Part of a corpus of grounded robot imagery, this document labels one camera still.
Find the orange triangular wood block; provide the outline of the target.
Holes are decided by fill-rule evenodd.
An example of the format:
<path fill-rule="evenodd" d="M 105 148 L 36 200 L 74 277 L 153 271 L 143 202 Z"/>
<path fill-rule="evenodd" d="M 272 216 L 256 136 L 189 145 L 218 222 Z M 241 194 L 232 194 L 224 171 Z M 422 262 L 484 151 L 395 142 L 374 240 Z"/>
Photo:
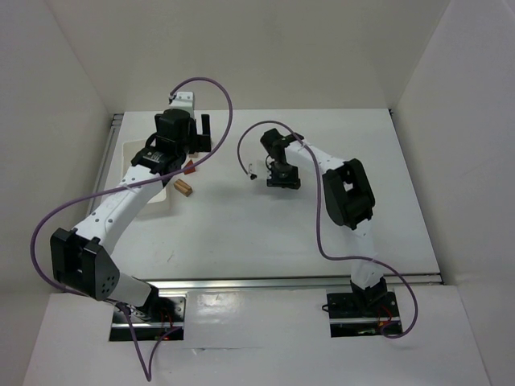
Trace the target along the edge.
<path fill-rule="evenodd" d="M 196 172 L 195 163 L 190 159 L 184 166 L 184 175 L 189 175 Z"/>

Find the long light wood block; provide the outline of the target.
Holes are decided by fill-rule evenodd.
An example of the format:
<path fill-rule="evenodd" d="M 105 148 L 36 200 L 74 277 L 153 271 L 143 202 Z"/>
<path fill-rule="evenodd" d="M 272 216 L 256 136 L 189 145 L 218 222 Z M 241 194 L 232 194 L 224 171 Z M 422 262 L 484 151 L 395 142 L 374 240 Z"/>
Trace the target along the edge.
<path fill-rule="evenodd" d="M 193 192 L 192 187 L 189 184 L 185 183 L 182 179 L 175 180 L 173 186 L 178 192 L 180 192 L 185 197 L 188 197 Z"/>

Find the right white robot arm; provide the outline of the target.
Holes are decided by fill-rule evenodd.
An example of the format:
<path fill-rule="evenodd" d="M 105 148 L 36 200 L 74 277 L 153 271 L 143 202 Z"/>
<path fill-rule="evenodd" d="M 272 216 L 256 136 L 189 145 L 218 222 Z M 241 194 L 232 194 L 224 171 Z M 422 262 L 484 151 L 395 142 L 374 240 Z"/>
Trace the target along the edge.
<path fill-rule="evenodd" d="M 371 233 L 375 197 L 361 161 L 332 156 L 295 136 L 281 135 L 276 129 L 266 131 L 261 144 L 272 158 L 269 187 L 300 188 L 299 169 L 315 172 L 319 168 L 323 200 L 331 221 L 343 229 L 351 257 L 352 300 L 364 313 L 378 307 L 387 294 Z"/>

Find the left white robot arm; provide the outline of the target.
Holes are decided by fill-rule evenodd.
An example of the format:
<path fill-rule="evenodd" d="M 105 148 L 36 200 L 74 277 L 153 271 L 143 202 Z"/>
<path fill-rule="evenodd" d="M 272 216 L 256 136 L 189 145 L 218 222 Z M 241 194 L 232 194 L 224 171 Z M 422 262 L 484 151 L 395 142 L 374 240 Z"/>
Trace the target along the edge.
<path fill-rule="evenodd" d="M 146 319 L 172 308 L 146 281 L 124 274 L 111 254 L 139 212 L 166 188 L 172 172 L 189 154 L 212 149 L 210 117 L 197 121 L 184 109 L 167 109 L 154 117 L 156 130 L 131 159 L 118 192 L 73 229 L 58 228 L 51 236 L 53 277 L 62 285 L 98 301 L 132 306 Z"/>

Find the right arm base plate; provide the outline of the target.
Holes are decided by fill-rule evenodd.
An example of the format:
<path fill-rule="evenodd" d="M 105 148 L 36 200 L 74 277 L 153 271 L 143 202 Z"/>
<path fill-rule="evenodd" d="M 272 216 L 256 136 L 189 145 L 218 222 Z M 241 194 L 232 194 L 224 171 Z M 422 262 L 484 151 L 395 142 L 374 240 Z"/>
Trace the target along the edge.
<path fill-rule="evenodd" d="M 397 299 L 388 292 L 378 303 L 361 310 L 352 293 L 329 293 L 321 309 L 328 313 L 332 338 L 399 335 L 403 332 Z"/>

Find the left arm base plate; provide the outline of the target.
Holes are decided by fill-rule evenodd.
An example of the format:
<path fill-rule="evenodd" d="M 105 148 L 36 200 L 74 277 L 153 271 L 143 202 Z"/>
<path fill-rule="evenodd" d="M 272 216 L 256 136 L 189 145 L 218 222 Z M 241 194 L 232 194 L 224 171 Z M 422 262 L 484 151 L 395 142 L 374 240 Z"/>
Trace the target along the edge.
<path fill-rule="evenodd" d="M 168 303 L 165 308 L 151 317 L 133 306 L 127 306 L 129 315 L 127 318 L 123 311 L 115 306 L 109 330 L 109 341 L 132 341 L 127 320 L 132 322 L 138 341 L 154 342 L 163 336 L 165 341 L 183 340 L 187 296 L 186 294 L 172 294 L 167 299 Z"/>

